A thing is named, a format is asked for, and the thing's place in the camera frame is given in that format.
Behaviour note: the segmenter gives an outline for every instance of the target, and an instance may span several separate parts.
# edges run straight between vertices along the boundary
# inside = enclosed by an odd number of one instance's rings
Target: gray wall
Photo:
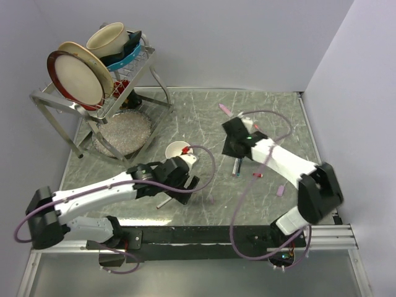
[[[143,30],[168,85],[266,91],[305,90],[353,2],[35,1],[62,41],[84,45],[102,22]]]
[[[304,101],[319,151],[337,170],[375,296],[395,296],[396,2],[355,0]]]
[[[0,1],[0,278],[2,296],[15,296],[29,255],[17,244],[14,228],[35,190],[57,189],[68,149],[28,98],[50,81],[46,57],[58,41],[31,0]],[[76,120],[59,116],[69,132]],[[21,237],[28,238],[27,228]]]

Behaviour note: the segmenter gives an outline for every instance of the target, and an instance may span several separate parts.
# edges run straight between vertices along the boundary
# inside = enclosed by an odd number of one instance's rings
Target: marble tabletop
[[[162,92],[138,92],[147,97],[162,100]],[[167,199],[164,193],[155,197],[107,205],[91,211],[89,217],[112,215],[122,225],[228,225],[238,199],[252,179],[258,164],[244,159],[241,176],[232,177],[234,158],[222,155],[225,133],[222,123],[229,117],[218,104],[223,103],[234,114],[241,111],[268,109],[284,114],[290,119],[294,133],[280,145],[292,153],[317,162],[303,112],[296,93],[269,93],[248,91],[181,91],[172,92],[175,112],[167,119],[153,143],[141,159],[142,163],[163,161],[169,143],[183,140],[201,144],[212,151],[216,159],[216,174],[204,190],[194,193],[187,205],[172,200],[157,210],[156,206]],[[270,137],[287,131],[286,123],[272,114],[252,114],[253,120]],[[87,127],[81,125],[82,135]],[[210,158],[204,151],[196,150],[200,160],[192,171],[202,184],[210,175]],[[72,189],[108,179],[125,168],[86,155],[78,159],[72,154],[66,168],[62,189]],[[282,197],[276,195],[279,186],[285,186]],[[282,176],[267,168],[264,177],[249,191],[236,219],[237,225],[268,225],[297,203],[297,190]],[[333,224],[331,217],[321,223]]]

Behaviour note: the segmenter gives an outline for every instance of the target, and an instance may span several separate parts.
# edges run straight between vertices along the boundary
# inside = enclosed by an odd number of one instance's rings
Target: white bowl
[[[182,149],[189,147],[190,145],[185,141],[175,141],[172,142],[165,150],[165,157],[167,159],[180,156],[182,154]],[[193,153],[192,148],[188,150],[188,153]]]
[[[118,54],[129,40],[123,23],[112,23],[97,31],[89,38],[87,49],[96,57],[101,58]]]

